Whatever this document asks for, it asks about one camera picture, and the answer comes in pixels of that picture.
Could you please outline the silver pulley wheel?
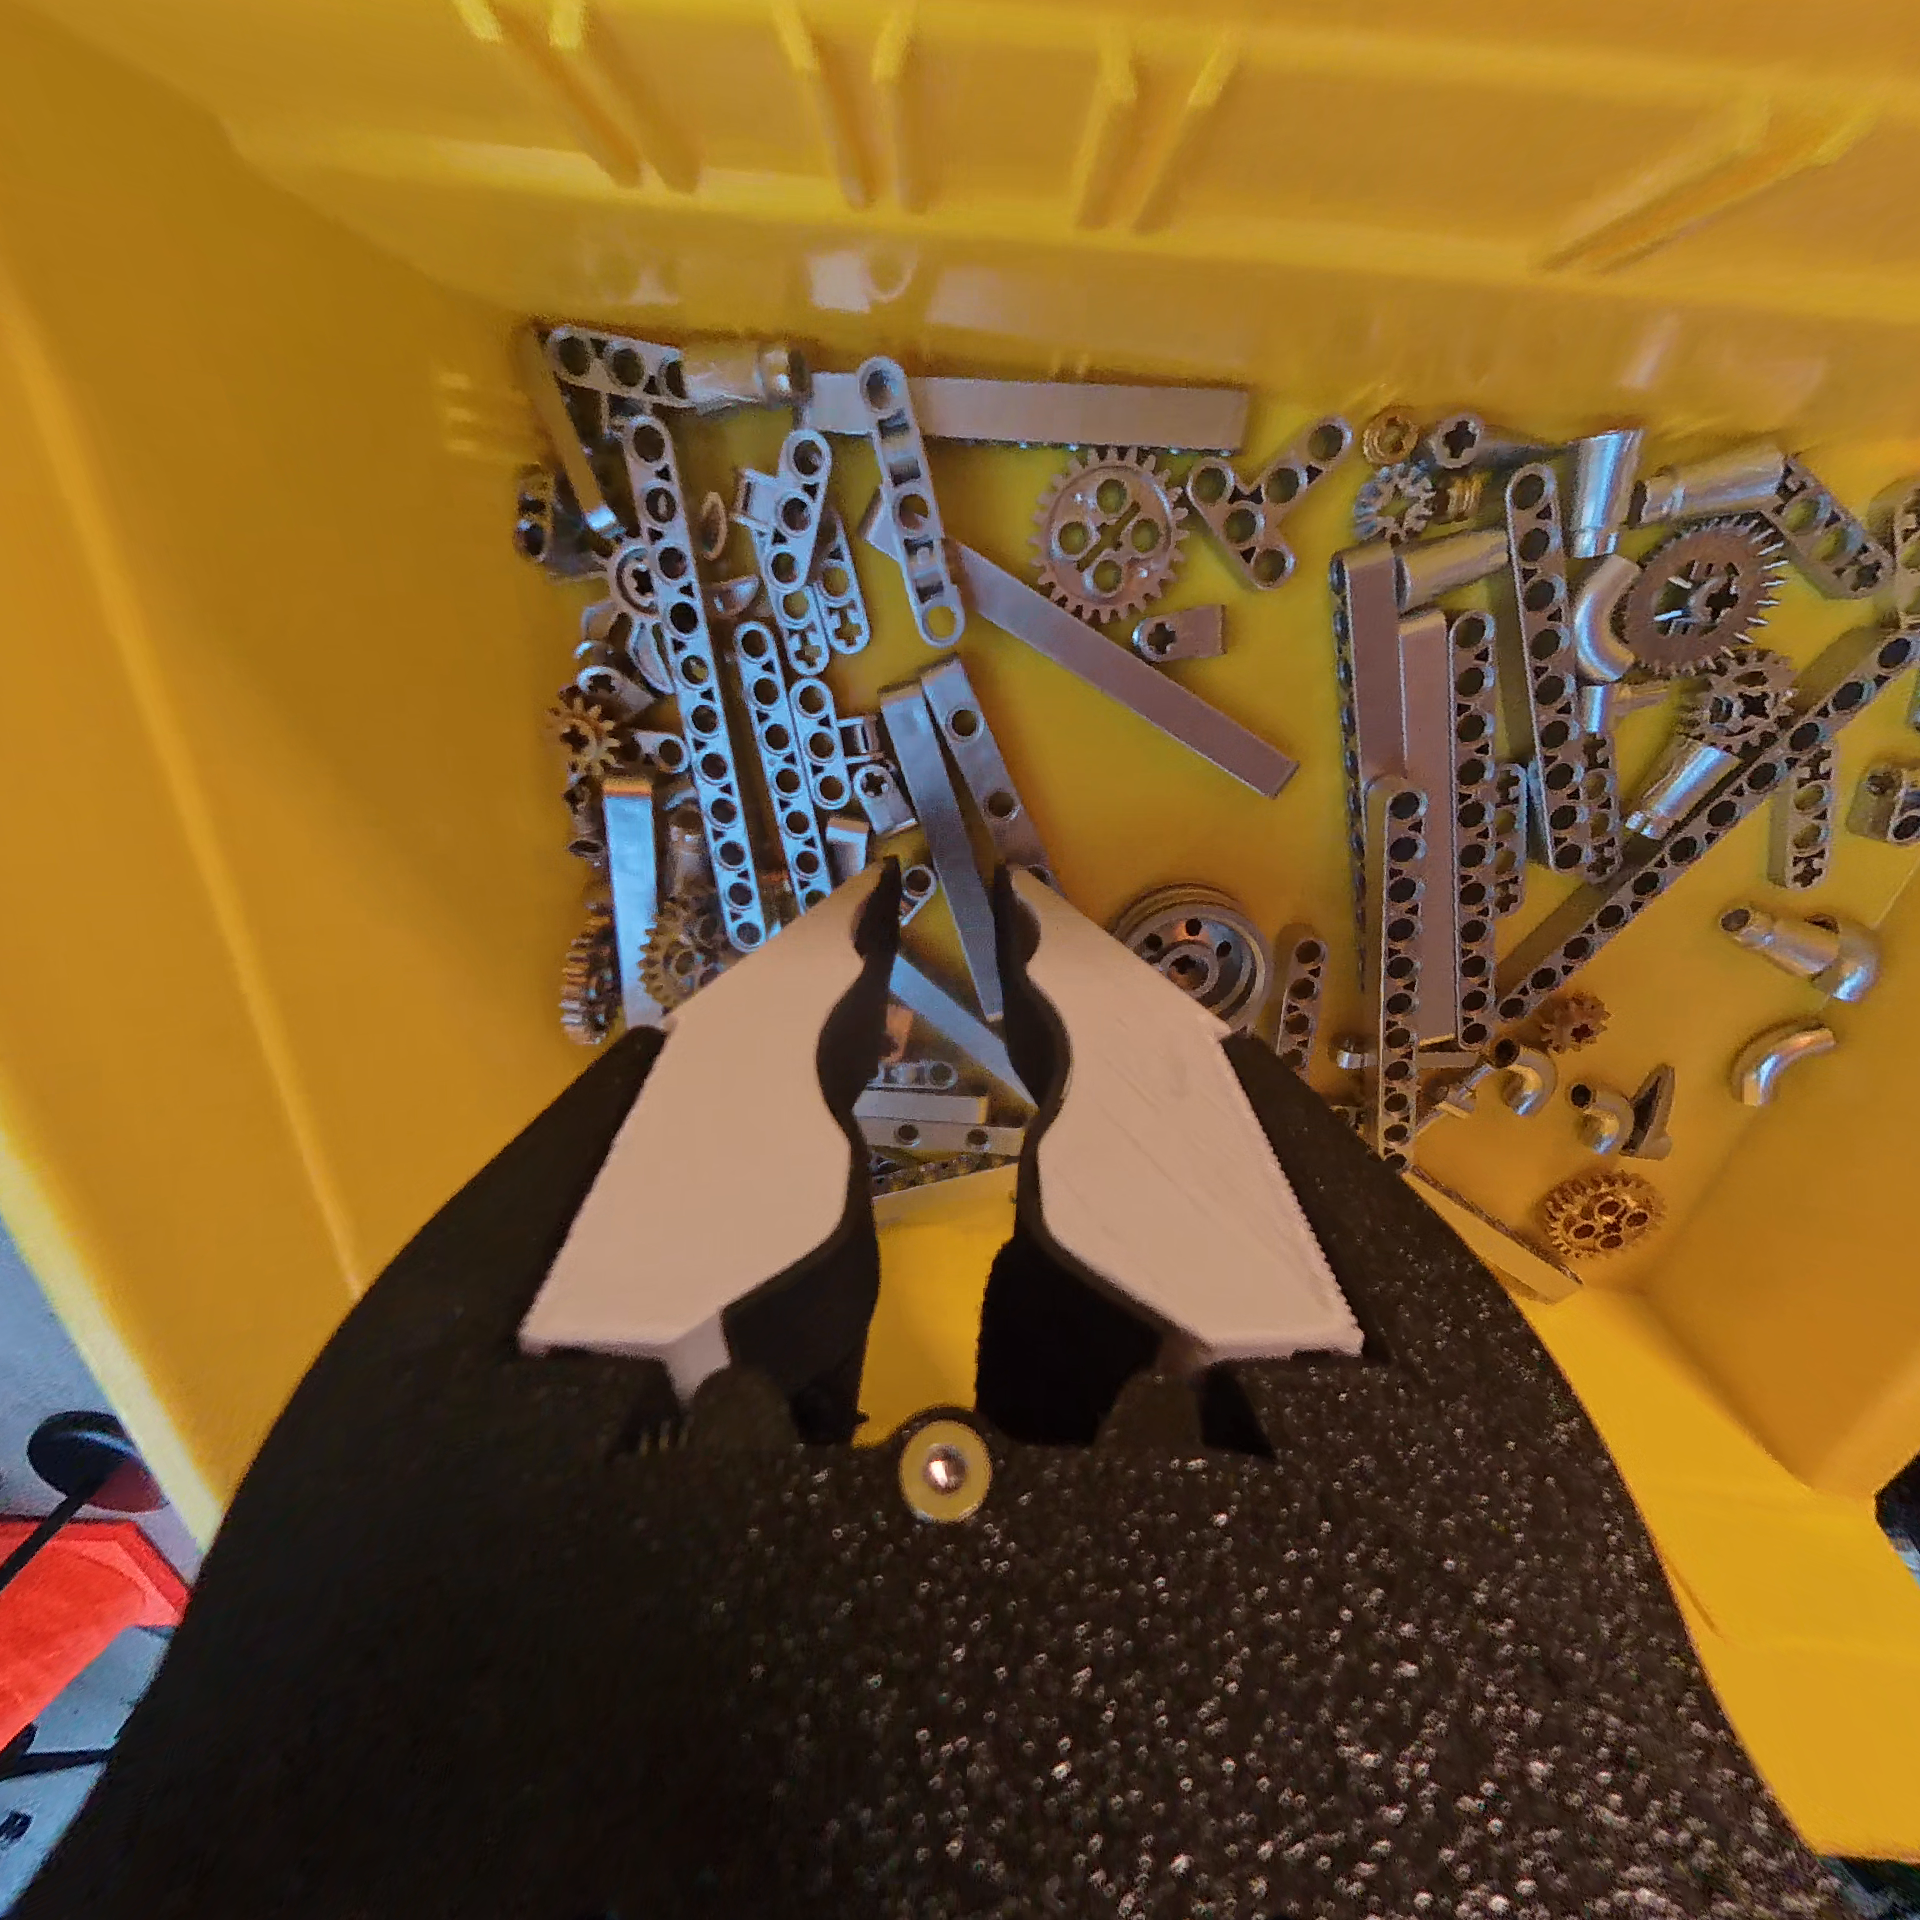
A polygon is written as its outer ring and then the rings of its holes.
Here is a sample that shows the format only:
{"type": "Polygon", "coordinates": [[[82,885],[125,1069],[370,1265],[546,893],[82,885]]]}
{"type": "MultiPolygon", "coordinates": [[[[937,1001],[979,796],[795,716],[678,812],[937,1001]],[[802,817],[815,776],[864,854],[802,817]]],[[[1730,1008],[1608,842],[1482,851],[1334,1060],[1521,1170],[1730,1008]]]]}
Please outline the silver pulley wheel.
{"type": "Polygon", "coordinates": [[[1229,1032],[1255,1032],[1273,990],[1273,945],[1233,896],[1161,885],[1127,902],[1111,934],[1229,1032]]]}

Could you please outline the pile of silver beam parts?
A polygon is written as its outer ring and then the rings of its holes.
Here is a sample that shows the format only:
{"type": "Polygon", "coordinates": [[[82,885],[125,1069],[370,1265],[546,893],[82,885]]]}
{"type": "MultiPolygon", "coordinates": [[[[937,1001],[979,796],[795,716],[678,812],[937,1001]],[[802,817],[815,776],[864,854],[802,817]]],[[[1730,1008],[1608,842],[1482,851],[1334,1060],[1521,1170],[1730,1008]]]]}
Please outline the pile of silver beam parts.
{"type": "Polygon", "coordinates": [[[1643,1075],[1576,1060],[1651,997],[1593,990],[1624,928],[1767,820],[1774,901],[1723,937],[1806,1004],[1874,982],[1833,842],[1914,849],[1914,755],[1845,794],[1837,745],[1914,670],[1914,474],[1856,510],[1776,438],[1651,465],[1630,426],[1387,408],[1248,454],[1238,390],[569,324],[518,354],[553,454],[513,542],[592,592],[546,716],[598,880],[562,1026],[657,1025],[893,858],[957,973],[902,937],[854,1104],[874,1194],[1017,1164],[998,869],[1111,921],[1233,896],[1275,963],[1241,1035],[1544,1296],[1594,1259],[1547,1249],[1541,1198],[1649,1180],[1712,1046],[1657,1016],[1643,1075]]]}

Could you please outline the orange traffic cone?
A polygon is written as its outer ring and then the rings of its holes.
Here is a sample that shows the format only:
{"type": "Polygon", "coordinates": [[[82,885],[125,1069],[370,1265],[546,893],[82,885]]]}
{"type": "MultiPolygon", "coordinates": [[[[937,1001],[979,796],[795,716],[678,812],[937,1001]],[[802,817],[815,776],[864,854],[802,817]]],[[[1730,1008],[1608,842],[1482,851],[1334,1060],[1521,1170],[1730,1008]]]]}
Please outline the orange traffic cone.
{"type": "Polygon", "coordinates": [[[175,1625],[185,1600],[187,1581],[133,1521],[58,1531],[1,1593],[1,1741],[121,1632],[175,1625]]]}

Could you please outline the small gold gear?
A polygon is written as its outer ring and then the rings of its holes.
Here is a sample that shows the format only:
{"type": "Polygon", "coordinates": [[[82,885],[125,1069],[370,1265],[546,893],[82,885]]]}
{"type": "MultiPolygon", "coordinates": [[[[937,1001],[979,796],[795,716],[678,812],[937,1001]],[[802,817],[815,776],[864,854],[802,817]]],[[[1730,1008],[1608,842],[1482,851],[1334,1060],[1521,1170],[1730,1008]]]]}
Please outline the small gold gear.
{"type": "Polygon", "coordinates": [[[1661,1190],[1633,1170],[1605,1169],[1553,1184],[1536,1218],[1547,1249],[1570,1262],[1591,1262],[1632,1251],[1665,1218],[1661,1190]]]}

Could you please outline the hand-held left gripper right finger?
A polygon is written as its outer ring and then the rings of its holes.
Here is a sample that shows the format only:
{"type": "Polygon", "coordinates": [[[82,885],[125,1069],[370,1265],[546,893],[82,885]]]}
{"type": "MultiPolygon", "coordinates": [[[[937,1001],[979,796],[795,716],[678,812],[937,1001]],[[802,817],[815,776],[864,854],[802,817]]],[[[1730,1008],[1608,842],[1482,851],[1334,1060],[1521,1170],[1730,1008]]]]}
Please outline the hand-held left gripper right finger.
{"type": "Polygon", "coordinates": [[[1336,1355],[1365,1333],[1232,1032],[1034,874],[991,889],[1006,1045],[1038,1104],[978,1370],[1336,1355]]]}

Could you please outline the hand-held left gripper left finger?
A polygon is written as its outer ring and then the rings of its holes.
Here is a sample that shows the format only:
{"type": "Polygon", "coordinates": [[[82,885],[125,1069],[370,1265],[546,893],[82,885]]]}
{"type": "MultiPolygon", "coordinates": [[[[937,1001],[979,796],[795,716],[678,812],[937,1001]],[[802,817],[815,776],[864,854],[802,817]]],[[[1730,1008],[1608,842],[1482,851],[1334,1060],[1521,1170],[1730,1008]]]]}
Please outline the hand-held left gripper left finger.
{"type": "Polygon", "coordinates": [[[883,1040],[896,860],[695,992],[566,1227],[518,1349],[663,1364],[678,1401],[729,1368],[854,1403],[878,1304],[854,1104],[883,1040]]]}

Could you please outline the yellow plastic bin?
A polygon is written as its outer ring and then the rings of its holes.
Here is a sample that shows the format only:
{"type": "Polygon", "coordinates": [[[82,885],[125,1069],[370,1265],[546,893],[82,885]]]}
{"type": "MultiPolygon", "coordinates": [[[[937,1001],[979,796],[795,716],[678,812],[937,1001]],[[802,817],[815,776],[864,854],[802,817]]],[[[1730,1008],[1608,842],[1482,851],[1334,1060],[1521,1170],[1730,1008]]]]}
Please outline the yellow plastic bin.
{"type": "MultiPolygon", "coordinates": [[[[5,4],[5,1202],[187,1524],[425,1216],[584,1056],[543,709],[577,587],[511,553],[526,317],[830,369],[1640,422],[1864,502],[1914,474],[1914,4],[5,4]]],[[[1199,880],[1331,942],[1327,558],[1224,604],[1197,696],[1277,800],[994,627],[967,668],[1072,899],[1199,880]]],[[[1786,909],[1826,1010],[1715,930],[1745,820],[1587,973],[1678,1069],[1663,1229],[1528,1309],[1594,1395],[1739,1736],[1821,1851],[1914,1861],[1914,851],[1786,909]]]]}

